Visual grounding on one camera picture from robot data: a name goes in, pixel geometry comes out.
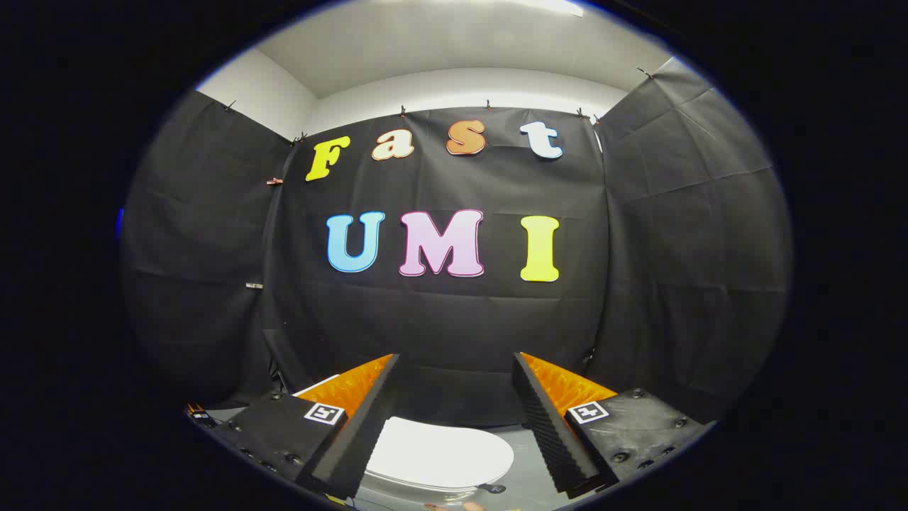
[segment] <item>letter m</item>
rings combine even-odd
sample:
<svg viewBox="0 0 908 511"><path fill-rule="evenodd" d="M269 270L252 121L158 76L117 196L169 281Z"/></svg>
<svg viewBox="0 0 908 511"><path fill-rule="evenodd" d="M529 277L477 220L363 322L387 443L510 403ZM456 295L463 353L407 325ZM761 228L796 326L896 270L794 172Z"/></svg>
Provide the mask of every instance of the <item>letter m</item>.
<svg viewBox="0 0 908 511"><path fill-rule="evenodd" d="M420 252L432 273L438 275L453 253L448 273L452 276L480 276L484 268L479 263L477 233L482 212L475 209L461 209L448 222L445 234L439 234L432 218L424 211L407 213L400 218L407 226L407 253L400 274L420 276L426 273L426 266L419 261Z"/></svg>

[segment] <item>black cloth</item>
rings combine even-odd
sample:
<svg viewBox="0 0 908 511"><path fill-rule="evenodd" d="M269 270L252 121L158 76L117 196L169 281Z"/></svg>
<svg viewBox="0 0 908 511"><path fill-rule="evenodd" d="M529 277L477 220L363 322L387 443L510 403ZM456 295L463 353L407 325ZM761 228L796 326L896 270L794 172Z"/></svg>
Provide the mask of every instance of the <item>black cloth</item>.
<svg viewBox="0 0 908 511"><path fill-rule="evenodd" d="M451 125L479 120L486 146L476 155L446 149ZM555 160L537 156L522 125L558 132ZM375 161L376 139L408 129L414 152ZM321 142L350 146L329 174L310 182ZM398 415L435 424L522 422L510 384L513 353L525 351L579 370L593 346L607 267L602 160L592 126L577 115L520 108L449 108L388 115L337 127L294 148L269 221L264 327L280 332L307 374L299 387L388 353L413 365L411 395ZM407 229L401 215L428 212L439 231L460 209L478 209L479 261L485 273L455 277L399 273ZM333 215L351 215L347 247L363 248L361 214L381 211L378 255L359 273L335 270L327 256ZM556 218L551 283L526 282L524 216Z"/></svg>
<svg viewBox="0 0 908 511"><path fill-rule="evenodd" d="M611 254L586 375L719 418L769 354L790 294L775 165L722 94L672 59L595 129Z"/></svg>
<svg viewBox="0 0 908 511"><path fill-rule="evenodd" d="M262 235L290 142L191 92L147 149L123 211L125 294L146 352L187 400L271 388L257 320Z"/></svg>

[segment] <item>orange letter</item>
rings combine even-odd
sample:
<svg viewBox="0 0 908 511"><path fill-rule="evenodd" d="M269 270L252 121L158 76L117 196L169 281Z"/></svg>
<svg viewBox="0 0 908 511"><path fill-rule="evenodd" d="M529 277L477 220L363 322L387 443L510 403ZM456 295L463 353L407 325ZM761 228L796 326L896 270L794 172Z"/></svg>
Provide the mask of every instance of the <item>orange letter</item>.
<svg viewBox="0 0 908 511"><path fill-rule="evenodd" d="M445 146L453 155L475 155L486 146L486 138L480 135L484 131L480 121L459 121L448 130L450 140Z"/></svg>

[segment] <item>letter u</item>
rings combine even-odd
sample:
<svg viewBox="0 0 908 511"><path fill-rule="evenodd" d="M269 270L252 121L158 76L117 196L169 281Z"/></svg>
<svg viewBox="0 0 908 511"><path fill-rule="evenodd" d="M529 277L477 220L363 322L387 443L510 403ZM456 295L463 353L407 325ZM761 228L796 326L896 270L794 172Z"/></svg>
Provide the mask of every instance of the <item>letter u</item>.
<svg viewBox="0 0 908 511"><path fill-rule="evenodd" d="M360 215L364 225L362 253L356 257L347 255L347 227L353 223L350 215L335 215L328 219L328 262L334 269L344 273L361 272L372 266L379 253L379 224L385 219L381 211L370 211Z"/></svg>

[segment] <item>blue letter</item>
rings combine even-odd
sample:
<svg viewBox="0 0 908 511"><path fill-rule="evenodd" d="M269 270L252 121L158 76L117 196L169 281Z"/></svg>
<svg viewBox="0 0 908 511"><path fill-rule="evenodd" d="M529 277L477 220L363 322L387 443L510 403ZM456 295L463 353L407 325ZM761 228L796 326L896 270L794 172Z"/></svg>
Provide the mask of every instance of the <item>blue letter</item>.
<svg viewBox="0 0 908 511"><path fill-rule="evenodd" d="M520 127L520 133L529 134L529 148L543 158L557 158L561 156L561 147L552 147L548 141L550 136L558 136L554 129L547 128L539 121Z"/></svg>
<svg viewBox="0 0 908 511"><path fill-rule="evenodd" d="M347 227L353 223L350 215L336 215L328 219L328 262L338 271L356 273L372 266L379 253L379 224L385 219L381 211L371 211L360 215L360 222L365 225L362 236L362 254L356 257L347 255Z"/></svg>

